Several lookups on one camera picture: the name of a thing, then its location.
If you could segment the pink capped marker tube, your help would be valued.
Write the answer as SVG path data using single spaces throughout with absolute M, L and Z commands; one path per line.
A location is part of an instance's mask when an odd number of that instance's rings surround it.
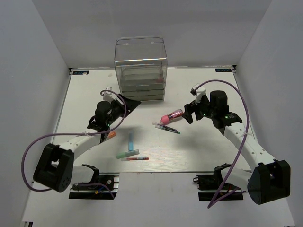
M 164 115 L 161 117 L 160 123 L 162 125 L 167 125 L 169 124 L 171 121 L 181 117 L 183 114 L 183 111 L 181 109 L 177 109 L 173 112 L 171 112 L 170 114 Z

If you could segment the green pen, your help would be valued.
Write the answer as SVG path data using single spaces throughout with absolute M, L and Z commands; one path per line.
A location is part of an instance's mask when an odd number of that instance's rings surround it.
M 161 130 L 164 130 L 164 131 L 169 131 L 169 132 L 172 132 L 172 133 L 175 133 L 175 134 L 180 134 L 180 132 L 177 131 L 177 130 L 165 128 L 165 127 L 158 126 L 158 125 L 156 125 L 155 128 L 161 129 Z

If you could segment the clear acrylic drawer organizer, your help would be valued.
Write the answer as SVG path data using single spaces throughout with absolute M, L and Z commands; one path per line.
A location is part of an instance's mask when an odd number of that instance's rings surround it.
M 168 59 L 164 39 L 157 36 L 116 40 L 114 65 L 120 93 L 138 101 L 163 101 Z

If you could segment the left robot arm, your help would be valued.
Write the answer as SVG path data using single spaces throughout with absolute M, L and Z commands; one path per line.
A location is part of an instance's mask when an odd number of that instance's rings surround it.
M 62 144 L 47 144 L 35 169 L 34 181 L 57 192 L 65 191 L 70 185 L 91 189 L 100 186 L 100 171 L 96 167 L 88 164 L 75 166 L 74 161 L 104 142 L 110 134 L 110 125 L 118 118 L 126 118 L 140 104 L 140 101 L 122 95 L 111 101 L 99 102 L 87 126 L 94 132 L 84 133 Z

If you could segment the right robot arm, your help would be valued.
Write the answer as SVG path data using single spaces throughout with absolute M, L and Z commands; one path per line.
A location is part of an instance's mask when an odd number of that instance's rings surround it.
M 203 88 L 191 94 L 196 98 L 184 106 L 182 117 L 192 124 L 193 120 L 206 117 L 212 120 L 213 126 L 227 138 L 237 149 L 241 149 L 250 167 L 250 172 L 237 169 L 231 164 L 217 166 L 211 180 L 203 180 L 201 190 L 226 188 L 228 185 L 241 188 L 248 192 L 251 199 L 258 205 L 275 201 L 290 195 L 291 168 L 285 160 L 277 160 L 267 153 L 252 135 L 245 130 L 242 119 L 228 106 L 227 94 L 224 91 L 212 91 L 206 96 Z

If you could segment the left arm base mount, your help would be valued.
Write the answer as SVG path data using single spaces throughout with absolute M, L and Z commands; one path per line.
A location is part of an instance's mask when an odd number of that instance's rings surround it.
M 97 181 L 72 185 L 69 192 L 70 200 L 113 200 L 118 192 L 119 173 L 101 173 Z

